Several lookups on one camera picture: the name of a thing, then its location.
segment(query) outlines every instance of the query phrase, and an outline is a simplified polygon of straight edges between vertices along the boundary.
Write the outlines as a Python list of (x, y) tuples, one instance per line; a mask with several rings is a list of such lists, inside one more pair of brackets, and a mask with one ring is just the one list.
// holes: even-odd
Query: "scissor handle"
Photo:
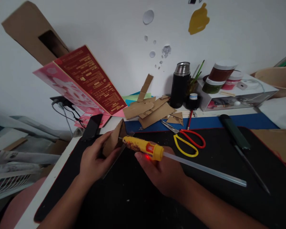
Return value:
[[(196, 147), (198, 147), (198, 148), (200, 148), (200, 149), (205, 148), (205, 146), (206, 146), (206, 141), (204, 140), (203, 137), (201, 137), (200, 134), (198, 134), (198, 133), (196, 133), (196, 132), (194, 132), (194, 131), (185, 130), (185, 129), (182, 129), (182, 130), (180, 130), (179, 132), (182, 133), (194, 146), (196, 146)], [(187, 133), (192, 133), (192, 134), (197, 135), (197, 136), (202, 140), (202, 146), (200, 146), (200, 145), (198, 145), (196, 142), (194, 142), (185, 132), (187, 132)]]
[[(188, 146), (192, 147), (192, 148), (196, 151), (195, 154), (188, 154), (188, 153), (184, 152), (184, 151), (180, 148), (180, 146), (179, 146), (179, 144), (178, 144), (178, 142), (177, 142), (177, 138), (178, 138), (180, 141), (182, 141), (182, 142), (184, 142), (185, 144), (187, 144)], [(196, 156), (198, 156), (198, 149), (197, 149), (195, 146), (193, 146), (192, 144), (190, 144), (189, 142), (187, 142), (186, 140), (180, 138), (177, 134), (174, 135), (174, 140), (175, 140), (175, 144), (176, 144), (176, 146), (177, 146), (177, 149), (178, 149), (180, 152), (182, 152), (185, 156), (188, 156), (188, 157), (196, 157)]]

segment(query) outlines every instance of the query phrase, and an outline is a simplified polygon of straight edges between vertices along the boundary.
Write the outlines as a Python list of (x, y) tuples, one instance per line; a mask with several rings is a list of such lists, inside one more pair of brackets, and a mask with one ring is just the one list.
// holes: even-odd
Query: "scissors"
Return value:
[[(162, 122), (163, 125), (165, 125), (167, 128), (169, 128), (171, 131), (173, 131), (173, 132), (175, 133), (175, 135), (174, 135), (175, 144), (176, 144), (178, 150), (179, 150), (180, 152), (182, 152), (185, 156), (188, 156), (188, 157), (196, 157), (196, 156), (198, 156), (198, 149), (197, 149), (196, 147), (198, 147), (198, 148), (200, 148), (200, 149), (205, 148), (205, 146), (206, 146), (206, 141), (204, 140), (203, 137), (201, 137), (200, 134), (198, 134), (198, 133), (196, 133), (196, 132), (194, 132), (194, 131), (185, 130), (185, 129), (181, 129), (181, 130), (179, 131), (179, 130), (176, 130), (174, 127), (172, 127), (172, 126), (171, 126), (170, 124), (168, 124), (167, 122), (165, 122), (165, 121), (163, 121), (163, 120), (161, 120), (161, 122)], [(202, 146), (200, 146), (200, 145), (198, 145), (196, 142), (194, 142), (185, 132), (187, 132), (187, 133), (192, 133), (192, 134), (197, 135), (197, 136), (202, 140)], [(178, 136), (178, 133), (182, 133), (193, 145), (192, 145), (191, 143), (187, 142), (186, 140), (183, 140), (182, 138), (180, 138), (180, 137)], [(188, 154), (188, 153), (184, 152), (184, 151), (179, 147), (179, 144), (178, 144), (178, 142), (177, 142), (177, 138), (178, 138), (180, 141), (182, 141), (182, 142), (184, 142), (185, 144), (187, 144), (188, 146), (190, 146), (191, 148), (193, 148), (193, 149), (196, 151), (195, 154)]]

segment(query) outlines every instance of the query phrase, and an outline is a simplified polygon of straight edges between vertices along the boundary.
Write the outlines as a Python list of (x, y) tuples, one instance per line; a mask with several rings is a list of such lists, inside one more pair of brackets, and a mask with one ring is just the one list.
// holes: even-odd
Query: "power outlet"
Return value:
[(69, 100), (67, 100), (65, 97), (63, 96), (56, 96), (56, 97), (51, 97), (50, 98), (52, 101), (54, 100), (58, 100), (58, 102), (61, 102), (63, 104), (63, 106), (69, 107), (70, 109), (74, 109), (72, 107), (73, 103), (71, 103)]

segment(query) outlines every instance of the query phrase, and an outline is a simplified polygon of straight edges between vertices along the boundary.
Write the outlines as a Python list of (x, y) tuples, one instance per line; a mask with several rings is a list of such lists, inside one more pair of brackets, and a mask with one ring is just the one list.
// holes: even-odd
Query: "black cutting mat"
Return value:
[[(252, 146), (246, 156), (268, 186), (271, 196), (255, 181), (230, 144), (230, 137), (225, 129), (196, 130), (206, 140), (206, 147), (199, 149), (196, 158), (186, 157), (177, 150), (171, 131), (139, 133), (135, 137), (170, 146), (177, 156), (247, 181), (247, 187), (244, 188), (182, 164), (188, 176), (229, 204), (270, 228), (286, 228), (286, 167), (249, 129), (239, 129)], [(199, 143), (198, 137), (195, 136), (194, 139)], [(78, 142), (37, 210), (35, 221), (42, 221), (67, 190), (79, 173), (84, 149), (91, 144), (92, 142)], [(179, 145), (184, 151), (193, 151), (181, 141)], [(134, 157), (134, 152), (129, 149), (124, 150), (105, 179), (97, 181), (90, 189), (75, 228), (117, 226), (206, 228), (194, 215), (174, 200), (164, 197), (153, 186)]]

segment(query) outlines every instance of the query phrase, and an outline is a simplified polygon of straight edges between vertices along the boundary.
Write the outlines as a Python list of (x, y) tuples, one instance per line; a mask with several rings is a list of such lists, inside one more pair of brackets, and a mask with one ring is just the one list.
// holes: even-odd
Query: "yellow glue gun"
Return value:
[(127, 148), (136, 152), (141, 151), (149, 156), (152, 160), (161, 161), (163, 158), (164, 148), (157, 144), (152, 145), (148, 141), (130, 136), (125, 136), (123, 138), (123, 143)]

